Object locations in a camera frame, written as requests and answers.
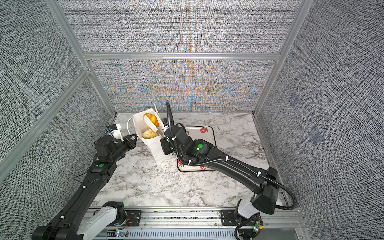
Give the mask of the white paper gift bag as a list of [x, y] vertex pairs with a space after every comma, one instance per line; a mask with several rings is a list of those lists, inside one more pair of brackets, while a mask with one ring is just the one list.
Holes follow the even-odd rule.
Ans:
[[[157, 118], [157, 121], [159, 123], [159, 126], [157, 127], [157, 134], [158, 136], [151, 138], [151, 139], [145, 139], [143, 137], [143, 133], [150, 128], [146, 125], [144, 121], [145, 114], [152, 114]], [[165, 125], [162, 122], [162, 118], [156, 108], [156, 105], [154, 105], [154, 108], [147, 109], [145, 111], [142, 111], [140, 113], [137, 113], [133, 115], [131, 118], [133, 119], [135, 131], [137, 134], [137, 137], [142, 140], [142, 142], [148, 147], [150, 150], [156, 164], [160, 164], [165, 162], [166, 160], [169, 160], [171, 158], [171, 155], [166, 156], [163, 152], [162, 146], [161, 146], [161, 138], [165, 131]]]

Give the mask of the round flaky pastry bread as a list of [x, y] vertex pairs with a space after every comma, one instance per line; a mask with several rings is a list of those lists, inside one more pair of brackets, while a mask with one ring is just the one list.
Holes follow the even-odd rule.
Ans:
[[144, 139], [152, 139], [158, 136], [159, 136], [158, 133], [151, 129], [148, 129], [142, 133], [142, 138]]

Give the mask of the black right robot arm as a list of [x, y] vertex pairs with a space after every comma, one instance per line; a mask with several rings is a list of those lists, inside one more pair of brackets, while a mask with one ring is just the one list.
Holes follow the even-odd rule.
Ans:
[[178, 160], [189, 167], [204, 166], [219, 171], [240, 182], [252, 191], [249, 200], [241, 201], [238, 214], [250, 218], [257, 212], [272, 215], [277, 207], [278, 171], [272, 167], [261, 169], [239, 161], [202, 139], [193, 140], [180, 126], [166, 130], [160, 140], [165, 155], [175, 153]]

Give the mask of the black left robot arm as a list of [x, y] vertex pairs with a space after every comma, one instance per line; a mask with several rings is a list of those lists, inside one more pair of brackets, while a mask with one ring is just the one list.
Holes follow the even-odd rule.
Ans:
[[127, 135], [122, 140], [111, 135], [100, 137], [94, 142], [97, 153], [94, 161], [83, 174], [84, 180], [62, 210], [46, 225], [38, 226], [33, 240], [84, 240], [80, 233], [81, 222], [100, 190], [109, 182], [117, 168], [117, 161], [136, 147], [137, 135]]

